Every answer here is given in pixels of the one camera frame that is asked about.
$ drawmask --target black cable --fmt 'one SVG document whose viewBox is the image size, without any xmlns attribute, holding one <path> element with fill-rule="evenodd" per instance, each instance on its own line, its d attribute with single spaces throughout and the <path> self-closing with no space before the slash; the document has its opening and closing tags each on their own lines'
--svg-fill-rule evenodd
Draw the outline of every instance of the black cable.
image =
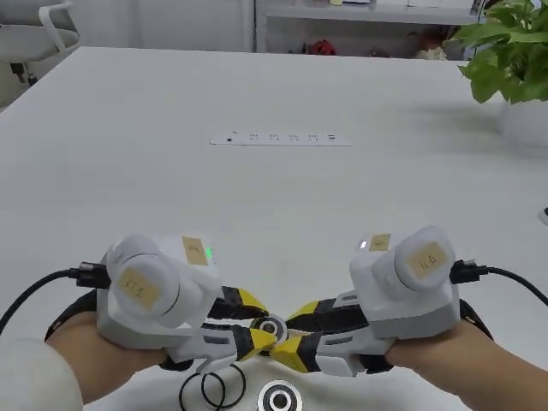
<svg viewBox="0 0 548 411">
<path fill-rule="evenodd" d="M 502 268 L 497 267 L 487 267 L 487 270 L 491 274 L 498 274 L 499 276 L 503 276 L 506 278 L 509 278 L 511 280 L 514 280 L 521 284 L 523 287 L 531 291 L 539 300 L 541 300 L 545 306 L 548 307 L 548 297 L 542 293 L 539 289 L 537 289 L 534 285 L 532 285 L 528 280 L 526 280 L 523 277 L 518 276 L 512 271 L 503 270 Z"/>
<path fill-rule="evenodd" d="M 2 319 L 0 319 L 0 336 L 2 335 L 3 330 L 6 328 L 8 322 L 14 316 L 15 312 L 28 299 L 28 297 L 44 287 L 47 283 L 51 283 L 52 281 L 55 281 L 59 278 L 74 278 L 76 272 L 77 271 L 73 269 L 54 272 L 48 276 L 45 276 L 44 278 L 39 279 L 36 283 L 26 289 L 25 292 L 21 294 L 17 298 L 17 300 L 15 300 L 14 303 L 8 308 L 6 313 L 2 316 Z"/>
<path fill-rule="evenodd" d="M 202 384 L 201 384 L 201 391 L 202 391 L 202 396 L 204 397 L 205 399 L 205 402 L 207 402 L 209 405 L 211 405 L 212 407 L 214 407 L 216 410 L 222 410 L 222 409 L 231 409 L 233 407 L 235 407 L 236 405 L 238 405 L 241 401 L 241 399 L 243 398 L 243 396 L 246 395 L 246 389 L 247 389 L 247 381 L 246 381 L 246 376 L 245 374 L 243 373 L 243 371 L 240 369 L 240 367 L 238 367 L 237 365 L 235 364 L 231 364 L 230 365 L 232 368 L 234 368 L 237 372 L 240 373 L 241 375 L 241 393 L 240 393 L 240 396 L 238 396 L 238 398 L 236 398 L 233 402 L 231 402 L 230 404 L 226 404 L 226 405 L 223 405 L 223 400 L 221 400 L 221 402 L 219 404 L 216 404 L 215 402 L 213 402 L 212 400 L 209 399 L 209 397 L 207 396 L 206 394 L 206 378 L 208 375 L 212 375 L 213 377 L 214 376 L 217 376 L 218 375 L 214 372 L 210 373 L 210 374 L 206 374 L 203 378 L 202 378 Z"/>
<path fill-rule="evenodd" d="M 238 405 L 238 403 L 240 403 L 241 399 L 246 394 L 246 388 L 247 388 L 246 375 L 240 369 L 240 367 L 238 367 L 237 365 L 231 364 L 230 366 L 232 368 L 234 368 L 241 375 L 241 393 L 238 396 L 238 398 L 236 398 L 230 404 L 224 404 L 224 402 L 226 401 L 226 384 L 224 383 L 223 379 L 221 377 L 219 377 L 218 374 L 216 374 L 214 372 L 210 372 L 209 374 L 202 375 L 202 383 L 201 383 L 201 387 L 200 387 L 201 394 L 204 397 L 205 401 L 209 405 L 211 405 L 215 409 L 215 411 L 222 411 L 222 410 L 225 410 L 225 409 L 235 407 L 236 405 Z M 196 373 L 192 374 L 190 377 L 188 377 L 187 379 L 185 379 L 185 381 L 182 383 L 181 388 L 179 389 L 179 407 L 181 408 L 181 411 L 187 411 L 184 404 L 182 403 L 182 393 L 183 393 L 183 391 L 187 387 L 188 383 L 190 383 L 190 381 L 192 381 L 193 379 L 195 379 L 196 377 L 198 377 L 200 375 L 201 374 L 196 372 Z M 221 384 L 221 401 L 220 401 L 219 404 L 216 404 L 215 402 L 213 402 L 206 394 L 206 388 L 205 387 L 206 387 L 206 378 L 208 376 L 214 377 Z"/>
</svg>

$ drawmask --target hand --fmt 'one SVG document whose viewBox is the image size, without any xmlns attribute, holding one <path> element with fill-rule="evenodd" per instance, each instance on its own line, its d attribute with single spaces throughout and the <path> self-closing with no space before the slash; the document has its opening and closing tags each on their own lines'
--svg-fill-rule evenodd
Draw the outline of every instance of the hand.
<svg viewBox="0 0 548 411">
<path fill-rule="evenodd" d="M 459 396 L 475 411 L 548 409 L 548 372 L 499 347 L 466 321 L 438 337 L 396 342 L 386 359 Z"/>
<path fill-rule="evenodd" d="M 386 355 L 394 366 L 417 372 L 439 389 L 460 395 L 472 368 L 490 366 L 493 355 L 502 351 L 478 328 L 462 321 L 440 336 L 396 342 Z"/>
<path fill-rule="evenodd" d="M 84 404 L 117 390 L 138 371 L 161 364 L 162 350 L 134 350 L 104 340 L 95 325 L 95 313 L 75 315 L 47 340 L 72 368 Z"/>
</svg>

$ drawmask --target potted plant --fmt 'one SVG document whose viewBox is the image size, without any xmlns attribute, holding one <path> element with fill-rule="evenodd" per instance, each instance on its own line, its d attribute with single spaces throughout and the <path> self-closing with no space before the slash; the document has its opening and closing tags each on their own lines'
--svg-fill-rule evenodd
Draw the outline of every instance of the potted plant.
<svg viewBox="0 0 548 411">
<path fill-rule="evenodd" d="M 480 103 L 500 92 L 505 137 L 548 146 L 548 0 L 502 0 L 486 22 L 462 27 L 453 37 L 476 48 L 460 67 Z"/>
</svg>

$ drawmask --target white sleeve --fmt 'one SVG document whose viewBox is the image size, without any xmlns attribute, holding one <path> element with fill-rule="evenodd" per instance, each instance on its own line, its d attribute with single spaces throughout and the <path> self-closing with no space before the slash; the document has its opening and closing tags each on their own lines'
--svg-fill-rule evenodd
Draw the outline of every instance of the white sleeve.
<svg viewBox="0 0 548 411">
<path fill-rule="evenodd" d="M 81 411 L 80 387 L 69 364 L 44 342 L 0 344 L 2 411 Z"/>
</svg>

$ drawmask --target silver ring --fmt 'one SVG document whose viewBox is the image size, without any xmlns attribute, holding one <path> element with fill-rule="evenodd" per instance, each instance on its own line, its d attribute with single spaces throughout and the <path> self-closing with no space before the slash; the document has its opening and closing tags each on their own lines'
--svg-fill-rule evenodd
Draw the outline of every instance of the silver ring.
<svg viewBox="0 0 548 411">
<path fill-rule="evenodd" d="M 250 328 L 256 330 L 266 331 L 276 337 L 276 343 L 273 347 L 284 343 L 289 338 L 288 326 L 285 324 L 285 321 L 282 317 L 277 316 L 276 314 L 268 314 L 268 317 L 263 317 L 261 319 L 255 319 Z"/>
<path fill-rule="evenodd" d="M 276 380 L 265 385 L 257 399 L 258 411 L 302 411 L 299 390 L 287 381 Z"/>
</svg>

